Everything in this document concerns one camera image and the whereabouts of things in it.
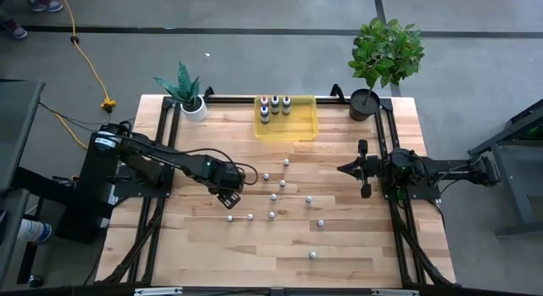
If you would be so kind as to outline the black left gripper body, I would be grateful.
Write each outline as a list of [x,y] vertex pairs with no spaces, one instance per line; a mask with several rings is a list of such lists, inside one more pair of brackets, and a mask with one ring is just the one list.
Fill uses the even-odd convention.
[[213,160],[210,165],[211,173],[208,191],[227,209],[232,209],[241,201],[240,193],[244,189],[245,174],[230,163]]

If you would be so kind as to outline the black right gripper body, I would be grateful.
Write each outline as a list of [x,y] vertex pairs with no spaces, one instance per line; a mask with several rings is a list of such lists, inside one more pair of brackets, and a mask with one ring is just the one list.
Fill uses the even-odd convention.
[[358,142],[358,151],[360,159],[360,180],[362,181],[361,197],[370,198],[372,196],[372,184],[368,181],[369,178],[376,178],[378,185],[382,187],[382,160],[376,155],[368,154],[367,140],[361,139]]

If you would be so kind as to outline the yellow translucent plastic tray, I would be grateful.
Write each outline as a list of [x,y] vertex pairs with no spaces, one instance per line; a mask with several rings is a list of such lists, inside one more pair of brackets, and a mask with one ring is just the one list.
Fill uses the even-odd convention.
[[[280,98],[280,110],[278,114],[270,111],[270,121],[262,124],[260,121],[260,98],[267,96],[269,107],[273,96]],[[289,115],[282,113],[282,100],[288,95],[261,95],[254,98],[254,134],[261,141],[311,141],[318,134],[318,119],[316,99],[313,96],[289,96],[291,98],[291,112]]]

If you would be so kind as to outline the snake plant in white pot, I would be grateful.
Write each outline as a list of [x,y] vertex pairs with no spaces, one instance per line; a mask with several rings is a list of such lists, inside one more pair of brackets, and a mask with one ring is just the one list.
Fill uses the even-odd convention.
[[177,84],[155,76],[153,80],[181,105],[181,110],[190,122],[200,122],[207,116],[207,105],[204,98],[199,95],[201,80],[199,76],[192,78],[188,67],[178,61],[176,73]]

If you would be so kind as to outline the leafy plant in black pot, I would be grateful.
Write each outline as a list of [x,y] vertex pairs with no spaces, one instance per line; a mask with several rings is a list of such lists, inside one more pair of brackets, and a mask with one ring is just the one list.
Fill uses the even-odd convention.
[[421,69],[424,58],[421,31],[414,24],[401,25],[397,19],[384,22],[379,18],[361,25],[353,40],[348,66],[352,76],[366,86],[350,96],[350,118],[364,121],[381,106],[375,86],[398,86]]

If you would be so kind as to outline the grey metal cart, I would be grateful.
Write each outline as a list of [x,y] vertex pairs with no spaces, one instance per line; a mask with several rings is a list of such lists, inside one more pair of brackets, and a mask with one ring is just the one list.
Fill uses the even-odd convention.
[[512,199],[518,224],[495,231],[497,237],[543,232],[532,198],[543,199],[543,98],[514,115],[502,131],[469,149],[472,157],[490,152],[503,187]]

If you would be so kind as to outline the black equipment stand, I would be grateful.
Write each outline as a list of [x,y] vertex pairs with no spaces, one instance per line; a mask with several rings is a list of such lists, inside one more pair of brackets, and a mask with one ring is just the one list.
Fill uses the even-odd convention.
[[78,181],[55,228],[58,238],[93,243],[103,220],[109,220],[112,215],[113,205],[109,203],[112,184],[108,179],[116,174],[118,160],[100,151],[96,138],[97,133],[90,137]]

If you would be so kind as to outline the dark grey side desk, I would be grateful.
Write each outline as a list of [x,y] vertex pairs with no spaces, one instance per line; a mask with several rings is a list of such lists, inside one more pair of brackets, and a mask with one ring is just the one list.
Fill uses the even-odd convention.
[[3,287],[30,193],[13,189],[40,96],[42,81],[0,79],[0,288]]

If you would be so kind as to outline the black aluminium table frame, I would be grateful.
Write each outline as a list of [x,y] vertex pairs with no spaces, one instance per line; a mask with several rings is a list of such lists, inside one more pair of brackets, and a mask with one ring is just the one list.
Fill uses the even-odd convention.
[[[136,131],[154,137],[164,125],[177,149],[202,148],[245,164],[249,183],[241,201],[227,209],[205,187],[176,173],[157,247],[143,250],[139,272],[148,273],[155,286],[399,287],[389,206],[377,180],[372,196],[362,198],[361,184],[337,167],[355,159],[361,139],[371,154],[393,139],[425,154],[415,101],[391,99],[396,128],[390,130],[378,129],[374,119],[352,120],[344,100],[320,97],[313,140],[266,142],[254,134],[254,98],[213,95],[205,120],[192,123],[163,114],[163,96],[141,97]],[[310,252],[316,252],[315,259]]]

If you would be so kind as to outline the silver metal bracket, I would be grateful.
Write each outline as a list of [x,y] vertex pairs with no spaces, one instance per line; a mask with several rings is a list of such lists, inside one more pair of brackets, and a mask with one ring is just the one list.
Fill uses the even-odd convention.
[[182,287],[161,287],[161,288],[137,288],[133,296],[177,296],[183,294]]
[[372,296],[420,296],[420,293],[417,290],[409,289],[372,289]]

